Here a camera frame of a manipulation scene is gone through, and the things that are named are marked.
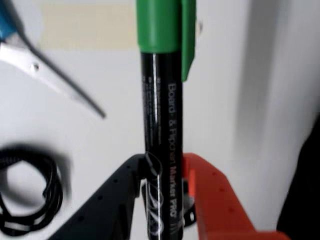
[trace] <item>scissor blade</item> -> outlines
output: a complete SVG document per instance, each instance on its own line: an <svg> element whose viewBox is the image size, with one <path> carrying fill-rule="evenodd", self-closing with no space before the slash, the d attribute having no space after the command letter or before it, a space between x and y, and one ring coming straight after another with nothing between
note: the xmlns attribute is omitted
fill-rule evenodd
<svg viewBox="0 0 320 240"><path fill-rule="evenodd" d="M80 89L49 67L29 49L0 42L0 61L15 66L32 78L40 80L57 93L88 107L90 110L94 110L102 118L105 117L105 113Z"/></svg>

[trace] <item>black cable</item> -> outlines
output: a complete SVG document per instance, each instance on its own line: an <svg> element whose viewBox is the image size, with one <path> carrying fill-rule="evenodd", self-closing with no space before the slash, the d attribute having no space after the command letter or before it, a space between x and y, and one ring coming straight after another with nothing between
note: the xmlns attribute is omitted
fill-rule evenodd
<svg viewBox="0 0 320 240"><path fill-rule="evenodd" d="M0 151L0 170L20 161L33 165L44 176L46 188L42 195L45 198L45 204L39 211L31 215L13 216L6 208L0 193L0 208L2 209L0 230L9 236L22 236L46 227L59 211L63 200L57 166L50 156L26 147L7 148ZM6 223L20 225L21 227L13 229L7 227Z"/></svg>

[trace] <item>black plastic part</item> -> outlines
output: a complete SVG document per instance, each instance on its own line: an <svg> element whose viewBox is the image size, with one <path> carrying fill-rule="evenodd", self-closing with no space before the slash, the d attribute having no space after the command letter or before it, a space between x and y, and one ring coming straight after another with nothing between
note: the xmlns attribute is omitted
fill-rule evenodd
<svg viewBox="0 0 320 240"><path fill-rule="evenodd" d="M195 198L189 195L189 185L186 180L183 181L183 219L184 227L188 228L197 222Z"/></svg>
<svg viewBox="0 0 320 240"><path fill-rule="evenodd" d="M151 167L144 154L132 156L49 240L128 240L140 182Z"/></svg>
<svg viewBox="0 0 320 240"><path fill-rule="evenodd" d="M319 237L319 143L320 116L301 148L296 172L276 227L292 240Z"/></svg>

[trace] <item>orange plastic part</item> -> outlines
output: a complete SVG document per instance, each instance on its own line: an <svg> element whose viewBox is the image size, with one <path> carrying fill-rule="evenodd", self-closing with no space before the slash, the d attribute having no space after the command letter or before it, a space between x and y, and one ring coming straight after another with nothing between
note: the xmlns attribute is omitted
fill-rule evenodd
<svg viewBox="0 0 320 240"><path fill-rule="evenodd" d="M226 176L200 156L184 154L183 176L195 199L200 240L290 240L281 232L257 232Z"/></svg>

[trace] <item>marker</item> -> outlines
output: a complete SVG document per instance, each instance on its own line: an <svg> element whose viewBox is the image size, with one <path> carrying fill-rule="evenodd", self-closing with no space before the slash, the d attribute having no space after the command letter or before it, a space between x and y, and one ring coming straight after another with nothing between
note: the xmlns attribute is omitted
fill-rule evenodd
<svg viewBox="0 0 320 240"><path fill-rule="evenodd" d="M196 0L137 0L145 149L162 164L146 183L150 240L183 237L183 82L195 55Z"/></svg>

